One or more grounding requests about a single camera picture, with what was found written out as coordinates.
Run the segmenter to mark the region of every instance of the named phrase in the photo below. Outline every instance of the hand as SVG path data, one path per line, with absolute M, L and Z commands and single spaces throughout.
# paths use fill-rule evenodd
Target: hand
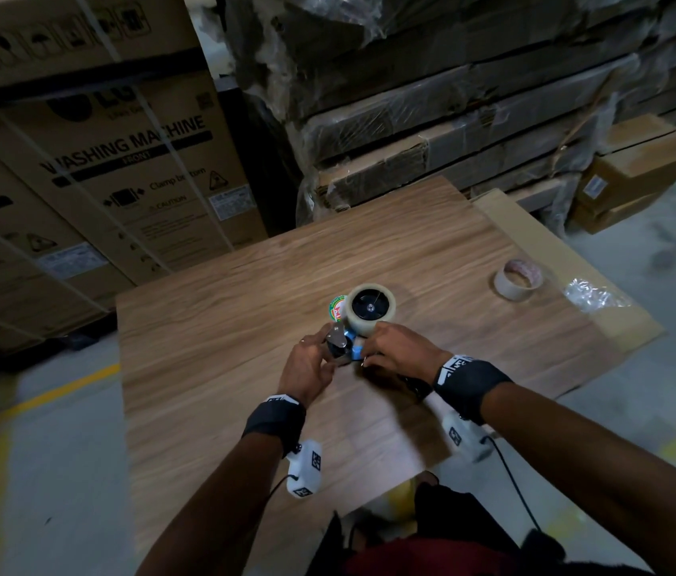
M 332 327 L 326 323 L 313 336 L 304 337 L 290 352 L 279 378 L 279 394 L 292 396 L 305 408 L 333 381 L 335 362 L 330 355 L 325 338 Z
M 362 357 L 365 368 L 381 366 L 400 376 L 419 378 L 433 385 L 439 368 L 452 354 L 411 329 L 381 321 L 365 342 Z

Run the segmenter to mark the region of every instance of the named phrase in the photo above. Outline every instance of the sticker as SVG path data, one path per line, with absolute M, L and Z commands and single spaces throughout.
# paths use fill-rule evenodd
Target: sticker
M 108 264 L 106 257 L 89 242 L 40 256 L 37 262 L 45 272 L 62 281 Z
M 343 305 L 345 305 L 345 295 L 336 297 L 330 302 L 330 319 L 338 322 L 343 318 Z
M 247 183 L 228 192 L 211 196 L 209 203 L 213 205 L 219 220 L 228 220 L 258 207 Z
M 609 186 L 607 180 L 600 178 L 599 176 L 594 176 L 591 178 L 591 181 L 588 183 L 588 185 L 583 188 L 582 192 L 586 194 L 586 196 L 589 196 L 592 200 L 596 200 L 596 198 L 598 198 L 602 193 L 602 190 L 604 190 L 607 186 Z

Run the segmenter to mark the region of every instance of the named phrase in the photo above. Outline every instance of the person's leg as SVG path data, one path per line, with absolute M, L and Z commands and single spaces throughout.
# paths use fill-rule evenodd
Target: person's leg
M 519 546 L 471 493 L 421 483 L 415 492 L 415 518 L 421 538 L 476 542 L 506 554 L 519 552 Z

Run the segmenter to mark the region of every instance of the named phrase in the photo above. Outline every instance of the wooden board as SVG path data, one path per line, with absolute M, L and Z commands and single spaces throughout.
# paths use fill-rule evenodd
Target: wooden board
M 139 550 L 274 393 L 292 346 L 328 320 L 335 296 L 360 283 L 379 282 L 395 294 L 398 322 L 452 352 L 490 360 L 547 396 L 614 367 L 622 354 L 553 287 L 524 303 L 491 290 L 495 271 L 521 255 L 454 187 L 434 178 L 123 295 Z M 333 510 L 350 512 L 447 458 L 434 412 L 446 408 L 437 396 L 415 405 L 352 366 L 338 370 L 302 434 L 322 443 L 323 490 L 304 501 L 284 489 L 272 498 L 252 562 L 296 549 Z

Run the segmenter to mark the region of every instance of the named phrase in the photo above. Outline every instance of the masking tape roll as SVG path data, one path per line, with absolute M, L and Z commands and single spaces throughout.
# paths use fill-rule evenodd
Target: masking tape roll
M 543 285 L 543 272 L 532 262 L 514 259 L 495 273 L 493 283 L 495 290 L 509 301 L 524 301 Z
M 388 309 L 385 309 L 385 314 L 378 317 L 377 319 L 363 319 L 356 314 L 355 301 L 357 301 L 359 298 L 359 301 L 361 302 L 363 296 L 366 296 L 367 292 L 373 292 L 373 294 L 380 293 L 381 301 L 384 304 L 388 303 Z M 370 337 L 377 322 L 394 320 L 394 316 L 396 315 L 396 299 L 394 298 L 393 293 L 391 293 L 391 291 L 382 285 L 370 282 L 354 288 L 354 290 L 351 291 L 351 293 L 349 293 L 345 298 L 343 309 L 345 311 L 345 319 L 349 322 L 351 329 L 353 329 L 362 337 Z M 375 308 L 373 306 L 369 306 L 369 310 L 372 312 L 375 310 Z

